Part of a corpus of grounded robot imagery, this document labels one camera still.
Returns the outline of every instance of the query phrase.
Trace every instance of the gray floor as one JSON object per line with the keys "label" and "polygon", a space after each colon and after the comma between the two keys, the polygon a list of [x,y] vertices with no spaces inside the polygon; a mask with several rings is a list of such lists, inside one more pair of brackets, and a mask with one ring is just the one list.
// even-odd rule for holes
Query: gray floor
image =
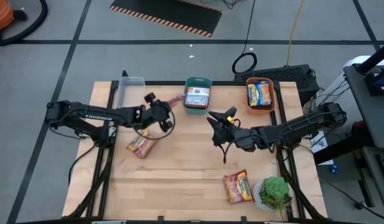
{"label": "gray floor", "polygon": [[[231,65],[243,50],[242,44],[190,44],[206,37],[162,26],[109,10],[113,0],[47,0],[49,15],[44,24],[26,40],[38,40],[0,48],[0,223],[8,219],[15,197],[42,126],[45,105],[54,94],[59,76],[65,77],[60,100],[88,103],[95,81],[116,80],[126,69],[146,80],[185,80],[204,76],[212,80],[232,80]],[[8,28],[12,36],[37,18],[36,0],[10,0],[16,9],[24,8],[30,20]],[[89,6],[80,40],[146,40],[122,45],[81,43],[70,52],[70,44],[84,7]],[[250,40],[288,40],[300,0],[257,0]],[[359,0],[379,44],[384,43],[384,0]],[[239,3],[233,10],[221,2],[207,3],[223,10],[211,40],[243,40],[252,1]],[[294,35],[296,40],[312,40],[311,45],[292,46],[291,65],[309,64],[316,70],[320,87],[327,88],[342,71],[342,65],[359,55],[375,52],[369,35],[352,0],[307,0]],[[64,40],[53,44],[51,40]],[[152,44],[150,40],[190,40],[184,44]],[[334,40],[323,45],[320,40]],[[339,45],[340,40],[363,40],[364,44]],[[261,44],[247,49],[258,56],[257,69],[282,67],[288,46]],[[238,70],[250,61],[240,62]],[[60,218],[67,192],[67,172],[76,156],[78,143],[47,133],[26,192],[17,221],[29,222]],[[341,164],[344,175],[354,169]],[[357,200],[362,199],[357,182],[329,177]],[[384,213],[373,183],[375,210]],[[340,221],[384,223],[352,203],[334,189],[322,184],[329,217]]]}

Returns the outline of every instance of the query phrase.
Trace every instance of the black floor stripe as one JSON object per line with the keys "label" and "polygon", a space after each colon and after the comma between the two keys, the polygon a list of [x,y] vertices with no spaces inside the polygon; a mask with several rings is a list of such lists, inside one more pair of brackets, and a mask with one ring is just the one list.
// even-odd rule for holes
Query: black floor stripe
{"label": "black floor stripe", "polygon": [[[72,40],[23,40],[18,44],[71,44]],[[244,44],[245,40],[78,40],[90,45]],[[288,45],[289,40],[248,40],[255,45]],[[372,45],[371,40],[293,40],[293,45]]]}
{"label": "black floor stripe", "polygon": [[[66,78],[66,74],[67,74],[68,68],[70,66],[70,63],[72,61],[75,47],[77,45],[77,40],[80,37],[81,30],[82,30],[82,27],[84,25],[85,18],[87,17],[87,13],[88,13],[90,5],[91,5],[91,0],[87,0],[85,3],[85,6],[84,6],[84,10],[81,14],[80,21],[78,22],[77,29],[75,31],[70,49],[68,50],[64,65],[62,67],[62,71],[60,72],[60,76],[59,76],[59,79],[57,81],[57,84],[56,84],[56,87],[54,90],[54,94],[52,95],[51,101],[57,101],[57,99],[59,98],[59,94],[60,94],[60,91],[62,90],[63,83],[64,83],[64,80]],[[40,133],[38,135],[37,141],[35,142],[35,146],[34,146],[34,149],[32,151],[29,164],[27,165],[26,173],[24,174],[24,177],[22,179],[22,183],[19,187],[19,191],[17,192],[17,195],[16,195],[15,201],[13,203],[11,212],[10,212],[9,217],[7,219],[7,223],[9,223],[9,224],[13,224],[17,220],[17,217],[19,215],[20,209],[21,209],[22,204],[23,204],[24,197],[26,196],[27,189],[29,188],[29,184],[30,184],[35,166],[37,165],[38,157],[40,155],[42,145],[44,143],[47,131],[48,131],[48,126],[43,123],[43,125],[40,129]]]}
{"label": "black floor stripe", "polygon": [[374,48],[376,49],[376,51],[380,50],[380,45],[377,42],[377,39],[374,35],[374,32],[373,32],[372,28],[370,27],[370,24],[367,21],[367,18],[365,16],[365,13],[363,12],[362,7],[359,4],[359,1],[358,0],[352,0],[352,1],[354,2],[354,5],[356,7],[356,10],[358,11],[359,17],[362,20],[363,26],[365,27],[366,32],[367,32],[370,40],[372,41]]}

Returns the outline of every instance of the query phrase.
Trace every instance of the white pot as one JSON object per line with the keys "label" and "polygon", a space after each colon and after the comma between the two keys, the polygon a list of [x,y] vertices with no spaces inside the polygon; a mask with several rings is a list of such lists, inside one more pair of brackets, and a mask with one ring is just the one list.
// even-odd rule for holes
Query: white pot
{"label": "white pot", "polygon": [[256,183],[254,185],[254,187],[253,187],[253,197],[254,197],[254,200],[255,200],[255,204],[261,210],[264,210],[264,211],[267,211],[267,212],[274,212],[275,211],[274,209],[269,208],[264,203],[262,203],[260,192],[261,192],[261,188],[263,187],[263,184],[264,184],[264,180],[262,180],[261,182]]}

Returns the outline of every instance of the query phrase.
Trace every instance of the yellow cable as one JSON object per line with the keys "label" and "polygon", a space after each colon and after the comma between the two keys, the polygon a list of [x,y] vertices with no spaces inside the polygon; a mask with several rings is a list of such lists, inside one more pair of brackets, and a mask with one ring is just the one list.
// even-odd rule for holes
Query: yellow cable
{"label": "yellow cable", "polygon": [[296,20],[294,21],[293,29],[291,31],[290,41],[289,41],[289,50],[287,53],[287,63],[286,63],[287,66],[289,65],[289,59],[290,59],[291,41],[293,40],[294,31],[296,30],[298,18],[299,18],[299,15],[301,13],[302,7],[304,6],[304,2],[305,2],[305,0],[301,0],[301,5],[299,6],[297,17],[296,17]]}

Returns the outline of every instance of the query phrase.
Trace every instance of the black hose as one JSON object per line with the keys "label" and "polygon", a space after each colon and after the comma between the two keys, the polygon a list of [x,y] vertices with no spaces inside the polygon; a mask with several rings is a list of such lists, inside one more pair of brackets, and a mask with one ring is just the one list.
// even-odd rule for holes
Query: black hose
{"label": "black hose", "polygon": [[15,36],[10,37],[10,38],[5,39],[5,40],[0,40],[0,47],[5,46],[5,45],[9,45],[9,44],[13,44],[13,43],[16,43],[16,42],[22,40],[23,38],[25,38],[28,35],[30,35],[31,33],[33,33],[38,27],[41,26],[41,24],[43,23],[43,21],[45,20],[45,18],[48,15],[48,5],[45,2],[45,0],[40,0],[40,2],[41,2],[41,7],[42,7],[40,16],[27,29],[22,31],[20,34],[17,34]]}

